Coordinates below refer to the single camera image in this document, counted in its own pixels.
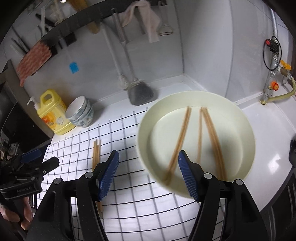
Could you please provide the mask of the white bottle brush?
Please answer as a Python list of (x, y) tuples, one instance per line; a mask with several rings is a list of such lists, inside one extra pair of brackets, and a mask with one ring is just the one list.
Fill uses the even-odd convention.
[(114, 66), (115, 66), (115, 69), (117, 71), (117, 75), (118, 75), (118, 82), (119, 82), (119, 86), (121, 89), (123, 90), (127, 90), (128, 87), (129, 87), (129, 84), (130, 82), (128, 81), (128, 79), (126, 78), (126, 76), (124, 75), (122, 69), (121, 69), (121, 66), (119, 65), (118, 63), (118, 59), (117, 59), (117, 56), (114, 52), (114, 49), (113, 49), (113, 45), (109, 39), (109, 36), (108, 36), (108, 33), (107, 33), (107, 30), (106, 30), (106, 25), (104, 22), (101, 22), (100, 23), (100, 26), (101, 26), (101, 29), (102, 29), (102, 32), (103, 32), (103, 35), (104, 35), (104, 38), (105, 38), (105, 41), (107, 43), (107, 47), (109, 49), (109, 52), (112, 56), (112, 60), (113, 60), (113, 63), (114, 63)]

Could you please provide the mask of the bottom floral bowl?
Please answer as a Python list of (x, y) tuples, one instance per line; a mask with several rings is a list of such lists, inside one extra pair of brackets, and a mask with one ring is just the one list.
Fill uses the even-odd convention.
[(93, 107), (91, 108), (91, 111), (88, 113), (87, 117), (84, 119), (84, 121), (82, 123), (80, 123), (80, 125), (72, 123), (75, 126), (79, 126), (79, 127), (88, 127), (89, 125), (91, 125), (92, 121), (93, 121), (93, 116), (94, 116), (94, 109)]

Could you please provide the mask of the bamboo chopstick seven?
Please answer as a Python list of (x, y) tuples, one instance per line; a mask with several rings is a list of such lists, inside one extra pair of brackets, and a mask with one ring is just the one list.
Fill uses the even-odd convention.
[(220, 180), (226, 181), (227, 180), (227, 175), (226, 175), (226, 170), (225, 170), (225, 165), (224, 165), (224, 158), (223, 158), (221, 145), (220, 145), (220, 142), (219, 142), (217, 132), (215, 130), (214, 123), (213, 123), (213, 121), (212, 121), (212, 119), (210, 117), (208, 109), (207, 108), (202, 108), (202, 111), (203, 111), (203, 116), (204, 116), (204, 119), (205, 119), (207, 129), (208, 129), (210, 142), (211, 142), (211, 145), (212, 145), (212, 150), (213, 150), (213, 153), (214, 153), (217, 177)]

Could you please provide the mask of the cream round tray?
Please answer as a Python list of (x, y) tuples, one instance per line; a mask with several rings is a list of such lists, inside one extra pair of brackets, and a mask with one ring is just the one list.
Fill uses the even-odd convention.
[[(137, 154), (144, 168), (160, 186), (183, 197), (188, 197), (189, 192), (177, 157), (179, 151), (184, 150), (189, 159), (197, 163), (201, 107), (208, 109), (214, 123), (227, 181), (246, 178), (255, 157), (255, 137), (249, 120), (230, 100), (204, 91), (185, 91), (164, 97), (147, 110), (140, 122)], [(217, 177), (205, 119), (202, 123), (199, 165), (203, 171)]]

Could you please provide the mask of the bamboo chopstick eight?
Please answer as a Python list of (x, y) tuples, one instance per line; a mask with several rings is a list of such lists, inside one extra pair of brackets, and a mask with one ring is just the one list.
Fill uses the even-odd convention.
[(202, 122), (203, 119), (205, 119), (206, 127), (208, 130), (212, 151), (215, 158), (216, 163), (216, 172), (217, 176), (220, 180), (226, 180), (227, 175), (225, 171), (225, 165), (224, 165), (224, 158), (221, 150), (221, 145), (219, 142), (219, 138), (214, 126), (214, 123), (210, 117), (210, 114), (208, 112), (208, 109), (205, 107), (200, 108), (200, 116), (199, 116), (199, 137), (198, 137), (198, 163), (201, 162), (201, 148), (202, 148), (202, 137), (203, 137), (203, 126)]

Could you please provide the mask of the top floral bowl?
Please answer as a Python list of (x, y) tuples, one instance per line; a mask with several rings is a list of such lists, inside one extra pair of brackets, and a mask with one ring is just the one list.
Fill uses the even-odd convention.
[(65, 116), (66, 118), (73, 122), (81, 116), (83, 111), (86, 109), (87, 105), (87, 98), (85, 96), (79, 96), (76, 99), (74, 99), (70, 105), (68, 106)]

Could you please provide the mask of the steel spatula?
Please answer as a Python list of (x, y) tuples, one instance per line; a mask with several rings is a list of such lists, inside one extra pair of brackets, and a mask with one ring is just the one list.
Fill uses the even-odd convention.
[(154, 90), (144, 80), (137, 78), (135, 75), (132, 62), (130, 59), (130, 55), (127, 50), (127, 39), (123, 31), (123, 27), (121, 26), (117, 9), (112, 8), (111, 13), (112, 13), (113, 21), (115, 23), (115, 26), (119, 35), (121, 45), (123, 47), (123, 50), (127, 59), (127, 64), (128, 64), (130, 73), (132, 75), (132, 81), (129, 83), (129, 86), (127, 88), (129, 101), (132, 105), (135, 105), (135, 106), (140, 106), (140, 105), (144, 105), (152, 101), (155, 101), (157, 99), (157, 96)]

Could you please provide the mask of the bamboo chopstick four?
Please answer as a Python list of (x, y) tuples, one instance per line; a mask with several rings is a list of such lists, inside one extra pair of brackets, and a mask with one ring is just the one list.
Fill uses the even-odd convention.
[[(100, 162), (100, 140), (96, 140), (96, 153), (95, 153), (95, 164), (97, 165)], [(103, 207), (101, 202), (96, 202), (97, 209), (99, 214), (102, 215)]]

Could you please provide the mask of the steel peeler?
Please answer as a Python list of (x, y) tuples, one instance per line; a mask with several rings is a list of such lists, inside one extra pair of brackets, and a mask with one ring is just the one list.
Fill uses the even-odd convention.
[(158, 1), (158, 7), (160, 10), (161, 20), (162, 20), (162, 24), (158, 30), (158, 34), (159, 36), (172, 35), (174, 30), (169, 24), (168, 5), (165, 1)]

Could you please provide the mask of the white black grid cloth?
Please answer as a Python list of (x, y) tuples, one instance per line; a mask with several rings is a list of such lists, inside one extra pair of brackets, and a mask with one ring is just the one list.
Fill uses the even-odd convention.
[(100, 215), (108, 239), (188, 240), (200, 204), (163, 189), (141, 165), (135, 144), (144, 114), (142, 108), (53, 140), (44, 158), (57, 157), (60, 164), (45, 176), (42, 188), (48, 190), (56, 178), (74, 180), (91, 171), (94, 141), (100, 139), (101, 162), (112, 150), (119, 153)]

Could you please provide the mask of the bamboo chopstick one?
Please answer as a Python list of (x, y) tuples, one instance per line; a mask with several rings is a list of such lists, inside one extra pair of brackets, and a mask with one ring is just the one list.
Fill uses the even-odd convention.
[(199, 132), (198, 132), (198, 153), (197, 153), (197, 163), (201, 163), (201, 153), (202, 153), (202, 120), (203, 120), (203, 111), (202, 108), (200, 108), (200, 114), (199, 114)]

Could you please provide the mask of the floral bowl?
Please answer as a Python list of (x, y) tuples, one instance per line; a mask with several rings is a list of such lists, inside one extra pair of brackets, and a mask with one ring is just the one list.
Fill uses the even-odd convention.
[(85, 99), (85, 108), (83, 111), (79, 110), (78, 113), (68, 118), (70, 122), (80, 125), (84, 121), (84, 119), (87, 117), (88, 113), (91, 111), (91, 104), (88, 99)]
[(80, 125), (72, 123), (75, 126), (79, 126), (79, 127), (88, 127), (89, 125), (91, 125), (92, 121), (93, 121), (93, 116), (94, 116), (94, 109), (93, 107), (91, 108), (91, 111), (88, 113), (87, 117), (84, 119), (84, 121), (82, 123), (80, 123)]
[(86, 109), (87, 105), (87, 98), (85, 96), (79, 96), (76, 99), (74, 99), (70, 105), (68, 106), (65, 116), (66, 118), (73, 122), (81, 116), (83, 111)]

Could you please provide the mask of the pink striped towel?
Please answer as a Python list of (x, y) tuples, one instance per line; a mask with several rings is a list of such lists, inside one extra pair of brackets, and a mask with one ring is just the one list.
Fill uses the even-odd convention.
[(24, 86), (25, 80), (37, 72), (52, 56), (50, 48), (45, 42), (37, 42), (32, 49), (23, 57), (16, 68), (20, 87)]

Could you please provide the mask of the yellow detergent bottle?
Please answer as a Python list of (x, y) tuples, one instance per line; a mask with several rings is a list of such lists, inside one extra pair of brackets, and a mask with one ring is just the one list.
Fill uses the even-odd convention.
[(34, 103), (34, 109), (43, 122), (57, 135), (64, 135), (74, 129), (74, 125), (66, 118), (67, 106), (53, 89), (46, 90), (37, 102), (31, 97), (27, 102)]

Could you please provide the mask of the bamboo chopstick three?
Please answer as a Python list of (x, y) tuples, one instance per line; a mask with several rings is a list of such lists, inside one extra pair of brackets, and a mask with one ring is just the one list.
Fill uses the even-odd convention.
[(93, 145), (93, 157), (92, 157), (92, 170), (96, 167), (96, 159), (97, 159), (97, 140), (94, 141)]

